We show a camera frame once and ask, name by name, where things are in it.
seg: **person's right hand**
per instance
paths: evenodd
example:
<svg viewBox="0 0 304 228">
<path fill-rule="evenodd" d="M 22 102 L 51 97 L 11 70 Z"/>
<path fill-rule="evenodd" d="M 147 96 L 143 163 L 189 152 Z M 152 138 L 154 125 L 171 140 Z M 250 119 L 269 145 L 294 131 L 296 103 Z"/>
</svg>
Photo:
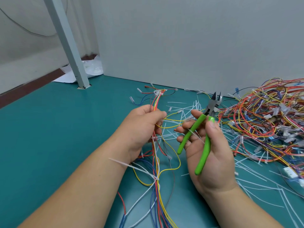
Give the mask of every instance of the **person's right hand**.
<svg viewBox="0 0 304 228">
<path fill-rule="evenodd" d="M 191 114 L 199 118 L 201 111 L 192 110 Z M 175 131 L 186 134 L 194 124 L 195 120 L 184 122 Z M 202 156 L 204 144 L 194 135 L 191 135 L 184 149 L 188 162 L 189 175 L 199 193 L 205 196 L 208 193 L 229 191 L 238 187 L 234 177 L 234 157 L 229 147 L 228 141 L 222 133 L 217 122 L 207 121 L 207 119 L 196 130 L 205 142 L 206 133 L 211 140 L 211 151 L 207 158 L 202 173 L 195 175 L 194 170 Z M 182 142 L 184 136 L 177 137 L 178 142 Z"/>
</svg>

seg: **pliers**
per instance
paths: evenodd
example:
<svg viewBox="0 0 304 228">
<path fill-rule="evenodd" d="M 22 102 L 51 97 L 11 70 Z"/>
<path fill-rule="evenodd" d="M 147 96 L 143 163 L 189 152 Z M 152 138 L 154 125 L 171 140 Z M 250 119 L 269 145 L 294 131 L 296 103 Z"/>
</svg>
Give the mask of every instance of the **pliers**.
<svg viewBox="0 0 304 228">
<path fill-rule="evenodd" d="M 207 105 L 206 110 L 204 111 L 204 113 L 202 115 L 200 115 L 200 117 L 196 120 L 196 122 L 191 127 L 190 131 L 188 131 L 188 133 L 185 134 L 184 139 L 181 142 L 181 144 L 180 144 L 180 146 L 177 150 L 177 154 L 181 154 L 187 140 L 190 138 L 192 133 L 199 127 L 199 125 L 206 119 L 207 116 L 209 116 L 208 117 L 209 121 L 214 122 L 214 116 L 215 116 L 216 112 L 218 111 L 218 107 L 221 104 L 221 102 L 222 102 L 221 93 L 219 93 L 219 96 L 216 99 L 216 92 L 215 92 L 212 95 L 211 99 L 209 100 L 208 105 Z M 203 154 L 202 154 L 202 157 L 199 161 L 199 164 L 197 165 L 197 167 L 195 169 L 195 174 L 196 175 L 199 175 L 202 172 L 202 170 L 204 168 L 204 165 L 206 163 L 207 157 L 210 153 L 210 147 L 211 147 L 210 138 L 208 137 L 208 134 L 206 134 Z"/>
</svg>

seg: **white wall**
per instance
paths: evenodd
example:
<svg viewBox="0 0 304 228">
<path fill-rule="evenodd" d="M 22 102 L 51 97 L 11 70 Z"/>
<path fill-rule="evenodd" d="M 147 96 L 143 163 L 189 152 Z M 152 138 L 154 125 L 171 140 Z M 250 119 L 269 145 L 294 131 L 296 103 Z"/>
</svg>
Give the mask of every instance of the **white wall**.
<svg viewBox="0 0 304 228">
<path fill-rule="evenodd" d="M 56 32 L 43 0 L 0 0 L 0 7 L 31 31 L 44 35 Z M 99 53 L 90 3 L 68 0 L 67 17 L 80 55 Z M 58 36 L 29 34 L 1 11 L 0 29 L 0 93 L 68 64 Z"/>
<path fill-rule="evenodd" d="M 91 0 L 105 75 L 233 93 L 304 76 L 304 0 Z"/>
</svg>

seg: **wire cutter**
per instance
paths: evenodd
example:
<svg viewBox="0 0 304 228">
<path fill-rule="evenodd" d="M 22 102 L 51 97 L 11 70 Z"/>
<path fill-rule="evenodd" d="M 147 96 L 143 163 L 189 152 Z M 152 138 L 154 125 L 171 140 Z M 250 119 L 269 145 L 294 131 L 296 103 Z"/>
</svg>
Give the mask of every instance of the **wire cutter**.
<svg viewBox="0 0 304 228">
<path fill-rule="evenodd" d="M 177 150 L 177 154 L 181 154 L 187 140 L 190 138 L 192 133 L 194 133 L 194 131 L 199 127 L 199 125 L 207 118 L 207 116 L 208 116 L 209 121 L 214 122 L 214 116 L 215 116 L 216 112 L 218 111 L 218 107 L 221 104 L 221 102 L 222 102 L 221 93 L 219 93 L 219 96 L 216 99 L 216 92 L 215 92 L 212 95 L 211 99 L 209 100 L 208 106 L 206 107 L 206 110 L 204 111 L 204 113 L 202 115 L 200 115 L 200 117 L 196 120 L 196 122 L 191 127 L 190 131 L 188 131 L 188 133 L 185 134 L 184 139 L 181 142 L 181 144 L 180 144 L 180 146 Z M 202 170 L 204 168 L 204 165 L 206 163 L 207 157 L 210 153 L 210 147 L 211 147 L 210 138 L 208 137 L 208 134 L 206 134 L 206 140 L 205 140 L 203 154 L 202 154 L 202 157 L 199 161 L 199 164 L 197 165 L 197 167 L 195 169 L 195 174 L 196 175 L 199 175 L 202 172 Z"/>
</svg>

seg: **green handle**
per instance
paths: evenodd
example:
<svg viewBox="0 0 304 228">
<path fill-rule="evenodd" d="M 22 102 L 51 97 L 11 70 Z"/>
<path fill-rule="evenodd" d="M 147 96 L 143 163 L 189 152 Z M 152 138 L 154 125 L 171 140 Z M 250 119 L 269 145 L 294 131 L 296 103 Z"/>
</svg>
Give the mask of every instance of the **green handle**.
<svg viewBox="0 0 304 228">
<path fill-rule="evenodd" d="M 206 115 L 202 114 L 197 120 L 196 122 L 192 125 L 191 127 L 191 131 L 194 132 L 198 127 L 199 125 L 206 119 Z M 214 122 L 214 118 L 213 117 L 210 117 L 208 118 L 209 121 L 212 121 Z M 187 142 L 187 140 L 190 138 L 190 136 L 192 135 L 192 133 L 190 131 L 188 131 L 188 133 L 185 134 L 184 136 L 184 139 L 183 141 L 181 142 L 181 144 L 179 145 L 178 147 L 178 150 L 177 150 L 177 154 L 181 154 L 181 152 L 183 151 L 183 148 Z M 208 135 L 206 134 L 206 139 L 205 139 L 205 145 L 204 145 L 204 150 L 203 150 L 203 154 L 202 154 L 202 157 L 199 161 L 199 164 L 197 165 L 196 169 L 195 169 L 195 174 L 196 175 L 199 175 L 203 168 L 204 168 L 204 165 L 206 163 L 206 160 L 207 160 L 207 157 L 210 153 L 210 147 L 211 147 L 211 144 L 210 144 L 210 138 L 208 137 Z"/>
</svg>

